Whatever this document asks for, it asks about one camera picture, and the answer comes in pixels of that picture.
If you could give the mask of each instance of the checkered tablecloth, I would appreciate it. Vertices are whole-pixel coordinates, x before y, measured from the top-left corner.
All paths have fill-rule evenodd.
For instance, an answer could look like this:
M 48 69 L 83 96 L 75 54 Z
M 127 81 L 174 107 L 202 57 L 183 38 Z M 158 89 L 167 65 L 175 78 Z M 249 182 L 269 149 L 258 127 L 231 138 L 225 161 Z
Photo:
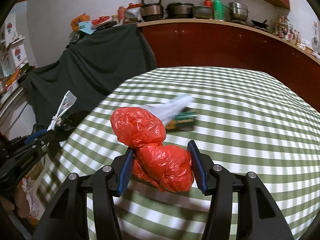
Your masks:
M 103 100 L 71 135 L 49 166 L 38 194 L 48 203 L 71 172 L 94 173 L 125 153 L 110 116 L 118 107 L 166 103 L 180 93 L 198 114 L 194 131 L 168 133 L 165 143 L 186 148 L 193 139 L 202 153 L 230 172 L 254 171 L 280 207 L 295 239 L 319 209 L 320 114 L 268 74 L 217 67 L 159 68 L 125 81 Z M 114 198 L 124 239 L 201 239 L 211 197 L 193 184 L 189 192 L 160 192 L 132 176 Z M 92 196 L 88 227 L 96 239 Z M 235 239 L 237 195 L 233 197 L 230 239 Z

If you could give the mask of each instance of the stainless steel pot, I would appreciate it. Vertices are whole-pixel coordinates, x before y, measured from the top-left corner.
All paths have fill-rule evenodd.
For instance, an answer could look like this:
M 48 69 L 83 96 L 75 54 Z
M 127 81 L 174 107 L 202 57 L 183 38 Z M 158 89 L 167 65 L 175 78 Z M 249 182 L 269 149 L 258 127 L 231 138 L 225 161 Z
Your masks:
M 144 4 L 140 8 L 140 12 L 145 22 L 163 19 L 163 7 L 160 3 Z
M 169 18 L 193 18 L 192 7 L 193 3 L 174 2 L 169 3 L 167 12 Z
M 248 7 L 238 1 L 228 3 L 230 19 L 246 22 L 248 19 Z
M 209 6 L 193 6 L 193 17 L 197 19 L 212 19 L 212 7 Z

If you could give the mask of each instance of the dark green cloth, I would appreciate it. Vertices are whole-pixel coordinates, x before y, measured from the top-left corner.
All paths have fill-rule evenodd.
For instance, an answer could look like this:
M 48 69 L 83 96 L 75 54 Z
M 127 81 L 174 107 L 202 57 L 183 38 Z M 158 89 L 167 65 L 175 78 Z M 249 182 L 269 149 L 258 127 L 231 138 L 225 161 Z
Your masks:
M 22 86 L 40 130 L 49 126 L 68 90 L 77 97 L 71 112 L 92 111 L 125 80 L 155 68 L 155 56 L 142 31 L 127 24 L 81 40 L 57 62 L 32 70 Z

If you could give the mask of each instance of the white rope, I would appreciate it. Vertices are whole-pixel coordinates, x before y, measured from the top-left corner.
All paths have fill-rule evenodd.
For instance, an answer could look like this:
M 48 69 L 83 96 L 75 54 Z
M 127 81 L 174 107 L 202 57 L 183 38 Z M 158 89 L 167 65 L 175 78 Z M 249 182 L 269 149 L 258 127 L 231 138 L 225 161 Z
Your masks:
M 61 117 L 52 117 L 52 120 L 54 120 L 54 121 L 56 121 L 56 125 L 58 125 L 58 126 L 60 126 L 60 124 L 61 124 Z

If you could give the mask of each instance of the orange package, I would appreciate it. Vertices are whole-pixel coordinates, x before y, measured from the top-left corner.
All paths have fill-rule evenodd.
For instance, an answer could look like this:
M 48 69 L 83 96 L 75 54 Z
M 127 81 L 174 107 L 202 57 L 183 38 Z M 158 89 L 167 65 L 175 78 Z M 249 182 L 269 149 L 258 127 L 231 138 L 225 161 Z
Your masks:
M 74 32 L 79 31 L 79 23 L 80 22 L 87 22 L 89 20 L 90 20 L 89 15 L 86 15 L 85 13 L 82 15 L 79 15 L 77 18 L 74 18 L 70 23 L 72 30 Z
M 110 118 L 118 141 L 135 149 L 133 174 L 160 191 L 188 191 L 194 176 L 191 155 L 175 145 L 163 146 L 166 138 L 160 119 L 139 107 L 122 107 Z

